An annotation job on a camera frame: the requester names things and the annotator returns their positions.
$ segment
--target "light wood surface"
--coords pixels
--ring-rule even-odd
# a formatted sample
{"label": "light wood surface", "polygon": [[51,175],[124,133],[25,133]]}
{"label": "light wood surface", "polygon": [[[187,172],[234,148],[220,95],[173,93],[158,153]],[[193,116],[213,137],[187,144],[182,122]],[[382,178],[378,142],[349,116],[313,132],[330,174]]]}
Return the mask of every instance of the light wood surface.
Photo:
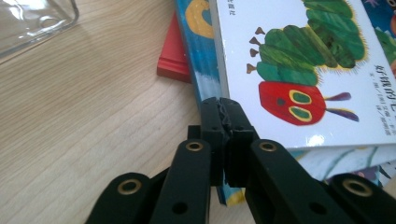
{"label": "light wood surface", "polygon": [[[113,178],[156,175],[200,123],[192,85],[156,76],[174,1],[77,4],[78,25],[0,64],[0,223],[83,223]],[[211,223],[253,222],[211,201]]]}

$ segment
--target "book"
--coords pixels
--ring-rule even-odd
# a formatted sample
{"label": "book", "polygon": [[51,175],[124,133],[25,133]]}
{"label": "book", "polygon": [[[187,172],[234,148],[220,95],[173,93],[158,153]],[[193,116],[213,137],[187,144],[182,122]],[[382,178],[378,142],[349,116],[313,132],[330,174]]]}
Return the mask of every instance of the book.
{"label": "book", "polygon": [[396,146],[396,80],[361,1],[210,3],[222,94],[261,138]]}
{"label": "book", "polygon": [[[201,5],[199,9],[195,9],[195,13],[191,14],[191,8]],[[200,79],[203,77],[212,77],[212,81],[208,86],[205,84],[197,85],[194,81],[194,88],[196,91],[196,100],[200,103],[203,99],[212,96],[221,96],[219,84],[219,72],[217,69],[217,60],[215,52],[215,44],[213,35],[202,36],[200,32],[194,30],[207,30],[207,25],[211,25],[211,18],[208,18],[209,3],[207,0],[176,0],[176,13],[180,26],[183,44],[186,46],[186,53],[188,54],[188,61],[191,69],[191,79]],[[193,17],[193,20],[198,20],[196,23],[189,18],[189,25],[186,17]],[[201,55],[195,58],[193,52],[209,51],[206,55]],[[206,61],[200,65],[193,66],[196,62]],[[200,67],[199,72],[193,72],[194,67]],[[368,167],[377,167],[377,165],[396,160],[396,151],[392,147],[365,147],[348,149],[322,149],[322,150],[307,150],[307,151],[293,151],[291,153],[294,158],[305,168],[305,170],[318,180],[330,178],[332,175],[337,175],[347,172],[355,172]],[[230,188],[227,181],[218,189],[220,202],[226,205],[233,205],[244,201],[244,192],[242,189]]]}
{"label": "book", "polygon": [[186,54],[181,42],[176,14],[172,17],[166,34],[163,50],[157,63],[157,75],[183,82],[191,82]]}

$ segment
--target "stack of books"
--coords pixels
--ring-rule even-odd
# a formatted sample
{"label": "stack of books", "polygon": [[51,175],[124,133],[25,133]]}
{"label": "stack of books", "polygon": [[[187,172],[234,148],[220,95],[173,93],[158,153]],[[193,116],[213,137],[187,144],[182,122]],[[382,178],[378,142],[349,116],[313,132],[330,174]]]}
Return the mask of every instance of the stack of books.
{"label": "stack of books", "polygon": [[[284,145],[318,180],[350,172],[384,185],[396,175],[389,168],[396,19],[388,1],[176,0],[176,7],[179,30],[174,19],[159,75],[187,80],[160,69],[175,58],[166,51],[179,52],[198,104],[236,100],[261,138]],[[226,180],[219,196],[227,205],[244,201]]]}

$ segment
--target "red book corner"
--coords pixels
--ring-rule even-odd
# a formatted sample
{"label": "red book corner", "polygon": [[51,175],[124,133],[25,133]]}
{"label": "red book corner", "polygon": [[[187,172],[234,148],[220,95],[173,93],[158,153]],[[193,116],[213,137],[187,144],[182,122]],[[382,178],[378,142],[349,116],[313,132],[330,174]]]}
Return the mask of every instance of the red book corner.
{"label": "red book corner", "polygon": [[178,28],[177,17],[174,14],[163,44],[163,51],[157,64],[157,75],[170,77],[184,82],[191,82],[190,70]]}

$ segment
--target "clear plastic container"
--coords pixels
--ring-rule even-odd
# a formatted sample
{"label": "clear plastic container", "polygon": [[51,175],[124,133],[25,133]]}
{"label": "clear plastic container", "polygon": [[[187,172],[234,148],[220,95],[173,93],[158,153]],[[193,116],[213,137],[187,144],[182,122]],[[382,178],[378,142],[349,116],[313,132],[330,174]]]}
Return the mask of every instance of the clear plastic container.
{"label": "clear plastic container", "polygon": [[74,0],[0,0],[0,62],[78,19]]}

